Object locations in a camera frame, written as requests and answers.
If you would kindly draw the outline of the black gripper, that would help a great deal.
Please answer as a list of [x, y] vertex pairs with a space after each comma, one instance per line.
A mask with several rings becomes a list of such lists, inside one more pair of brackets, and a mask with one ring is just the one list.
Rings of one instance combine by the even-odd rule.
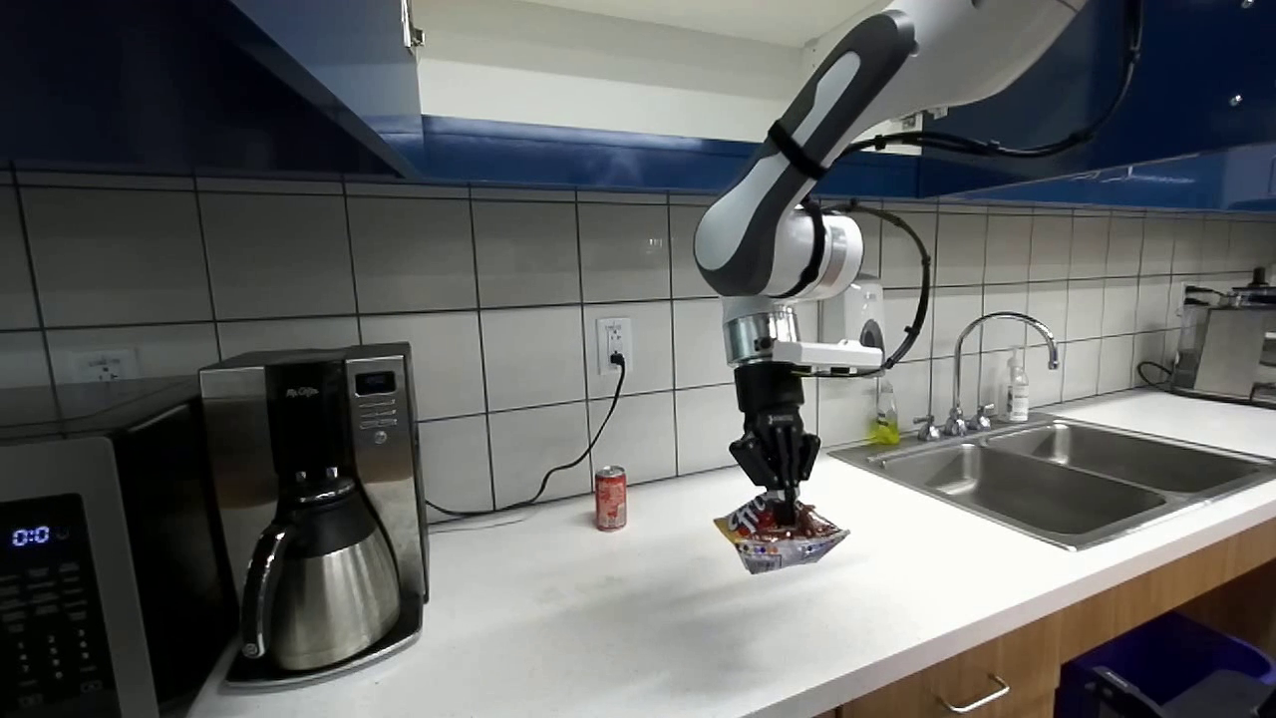
[[783, 523], [800, 519], [800, 482], [815, 469], [822, 438], [800, 424], [800, 373], [790, 361], [745, 361], [733, 372], [742, 436], [731, 444], [739, 465], [755, 477], [751, 512], [771, 512], [783, 488]]

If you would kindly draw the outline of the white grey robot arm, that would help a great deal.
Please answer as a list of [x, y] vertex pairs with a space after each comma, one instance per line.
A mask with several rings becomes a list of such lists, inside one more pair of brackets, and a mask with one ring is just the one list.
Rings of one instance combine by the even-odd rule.
[[1084, 0], [886, 0], [850, 25], [771, 122], [763, 154], [711, 203], [693, 264], [723, 293], [742, 438], [733, 461], [794, 527], [799, 488], [822, 438], [800, 426], [808, 372], [866, 372], [855, 344], [800, 344], [799, 300], [834, 300], [860, 256], [855, 219], [819, 212], [808, 191], [880, 121], [951, 111], [1009, 89], [1077, 20]]

